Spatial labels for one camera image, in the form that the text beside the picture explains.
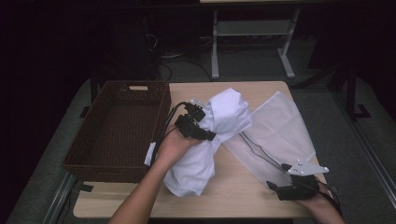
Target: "white towel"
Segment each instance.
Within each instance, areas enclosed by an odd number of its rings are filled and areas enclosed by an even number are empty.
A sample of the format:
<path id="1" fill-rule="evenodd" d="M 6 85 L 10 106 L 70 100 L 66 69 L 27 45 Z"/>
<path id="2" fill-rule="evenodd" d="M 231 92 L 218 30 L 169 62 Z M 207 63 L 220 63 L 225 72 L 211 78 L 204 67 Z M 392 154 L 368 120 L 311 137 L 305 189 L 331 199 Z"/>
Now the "white towel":
<path id="1" fill-rule="evenodd" d="M 214 155 L 222 142 L 251 126 L 248 102 L 233 89 L 213 96 L 204 106 L 200 127 L 216 134 L 213 141 L 190 148 L 166 174 L 164 183 L 176 196 L 201 195 L 215 174 Z"/>
<path id="2" fill-rule="evenodd" d="M 310 161 L 316 154 L 297 105 L 280 91 L 252 113 L 253 125 L 244 134 L 258 147 L 252 148 L 237 134 L 223 145 L 265 187 L 266 181 L 278 186 L 290 184 L 290 177 L 264 159 L 268 154 L 278 163 L 293 165 L 297 160 Z"/>

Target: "dark background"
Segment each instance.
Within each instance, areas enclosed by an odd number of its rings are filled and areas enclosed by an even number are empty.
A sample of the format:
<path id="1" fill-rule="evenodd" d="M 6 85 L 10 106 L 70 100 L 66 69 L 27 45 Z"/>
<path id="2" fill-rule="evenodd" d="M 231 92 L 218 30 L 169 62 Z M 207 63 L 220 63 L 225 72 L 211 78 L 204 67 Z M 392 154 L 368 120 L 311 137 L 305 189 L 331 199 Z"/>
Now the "dark background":
<path id="1" fill-rule="evenodd" d="M 161 44 L 188 46 L 177 37 L 194 39 L 211 30 L 207 11 L 164 12 L 167 20 L 154 18 L 142 25 L 144 12 L 109 15 L 78 10 L 103 2 L 0 3 L 1 222 L 7 220 L 84 81 L 92 75 L 101 83 L 154 79 L 158 55 L 149 52 L 146 32 L 155 32 Z M 396 119 L 395 6 L 372 3 L 325 8 L 303 10 L 295 33 L 317 35 L 310 65 L 326 69 L 338 62 L 353 64 Z M 324 26 L 317 27 L 313 21 L 318 19 Z"/>

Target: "wicker basket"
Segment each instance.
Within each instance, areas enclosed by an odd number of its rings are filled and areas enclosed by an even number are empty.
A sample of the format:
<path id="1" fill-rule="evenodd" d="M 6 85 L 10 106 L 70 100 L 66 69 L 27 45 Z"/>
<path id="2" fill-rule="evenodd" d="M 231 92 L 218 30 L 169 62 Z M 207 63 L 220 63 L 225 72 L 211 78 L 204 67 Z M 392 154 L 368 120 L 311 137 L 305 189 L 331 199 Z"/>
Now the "wicker basket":
<path id="1" fill-rule="evenodd" d="M 94 101 L 62 167 L 84 181 L 138 183 L 171 105 L 169 83 L 110 81 Z"/>

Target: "wooden table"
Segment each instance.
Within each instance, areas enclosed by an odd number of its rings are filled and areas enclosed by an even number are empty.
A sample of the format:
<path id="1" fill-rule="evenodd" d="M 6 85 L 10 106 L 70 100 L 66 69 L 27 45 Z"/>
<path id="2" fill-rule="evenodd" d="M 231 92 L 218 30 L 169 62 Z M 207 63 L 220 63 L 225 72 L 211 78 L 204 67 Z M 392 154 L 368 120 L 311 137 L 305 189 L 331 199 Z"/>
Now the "wooden table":
<path id="1" fill-rule="evenodd" d="M 276 91 L 291 98 L 281 81 L 211 82 L 170 84 L 172 104 L 196 98 L 205 103 L 211 96 L 233 88 L 242 93 L 250 110 L 261 105 Z M 165 185 L 152 209 L 151 217 L 308 217 L 307 211 L 293 202 L 280 201 L 276 194 L 250 174 L 223 146 L 215 155 L 216 174 L 201 196 L 178 198 Z M 76 217 L 111 217 L 136 184 L 85 182 L 91 192 L 81 191 L 74 208 Z"/>

